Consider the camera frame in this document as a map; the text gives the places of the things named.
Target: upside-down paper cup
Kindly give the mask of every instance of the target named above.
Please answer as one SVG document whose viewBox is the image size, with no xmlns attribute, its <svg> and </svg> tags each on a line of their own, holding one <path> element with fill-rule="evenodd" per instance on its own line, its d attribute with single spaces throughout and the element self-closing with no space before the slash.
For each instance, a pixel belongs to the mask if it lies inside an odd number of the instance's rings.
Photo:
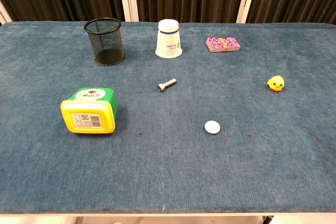
<svg viewBox="0 0 336 224">
<path fill-rule="evenodd" d="M 175 58 L 182 54 L 179 23 L 174 19 L 159 22 L 155 54 L 162 58 Z"/>
</svg>

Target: toy chick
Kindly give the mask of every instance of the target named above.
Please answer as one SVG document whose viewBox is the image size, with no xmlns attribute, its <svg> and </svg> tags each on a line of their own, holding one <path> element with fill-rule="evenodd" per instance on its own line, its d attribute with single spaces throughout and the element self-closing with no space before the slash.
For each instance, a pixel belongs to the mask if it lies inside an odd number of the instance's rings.
<svg viewBox="0 0 336 224">
<path fill-rule="evenodd" d="M 267 85 L 272 91 L 280 92 L 285 86 L 285 81 L 282 76 L 273 76 L 268 80 Z"/>
</svg>

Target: metal bolt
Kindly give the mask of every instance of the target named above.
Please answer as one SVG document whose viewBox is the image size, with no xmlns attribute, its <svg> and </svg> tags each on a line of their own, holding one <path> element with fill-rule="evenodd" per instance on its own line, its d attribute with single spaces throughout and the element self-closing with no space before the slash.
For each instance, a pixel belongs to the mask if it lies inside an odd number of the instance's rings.
<svg viewBox="0 0 336 224">
<path fill-rule="evenodd" d="M 173 85 L 176 83 L 176 79 L 172 79 L 168 82 L 165 82 L 165 83 L 160 83 L 159 85 L 157 85 L 157 90 L 159 92 L 162 92 L 163 90 L 165 90 L 166 88 L 168 88 L 169 86 Z"/>
</svg>

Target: white bottle cap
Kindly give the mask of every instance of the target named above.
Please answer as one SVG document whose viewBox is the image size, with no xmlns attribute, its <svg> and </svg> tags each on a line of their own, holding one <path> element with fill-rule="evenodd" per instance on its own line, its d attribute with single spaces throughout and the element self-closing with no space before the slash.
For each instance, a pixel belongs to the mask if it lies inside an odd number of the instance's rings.
<svg viewBox="0 0 336 224">
<path fill-rule="evenodd" d="M 217 134 L 221 130 L 219 123 L 216 121 L 207 121 L 204 127 L 205 130 L 211 134 Z"/>
</svg>

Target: black mesh pencil cup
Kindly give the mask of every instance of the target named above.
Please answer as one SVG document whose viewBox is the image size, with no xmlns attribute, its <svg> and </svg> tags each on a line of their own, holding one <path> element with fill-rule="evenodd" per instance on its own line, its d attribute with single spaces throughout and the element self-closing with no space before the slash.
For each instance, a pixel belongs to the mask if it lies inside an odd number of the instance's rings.
<svg viewBox="0 0 336 224">
<path fill-rule="evenodd" d="M 98 18 L 84 25 L 84 30 L 89 35 L 96 63 L 112 66 L 123 61 L 125 53 L 120 25 L 120 21 L 115 18 Z"/>
</svg>

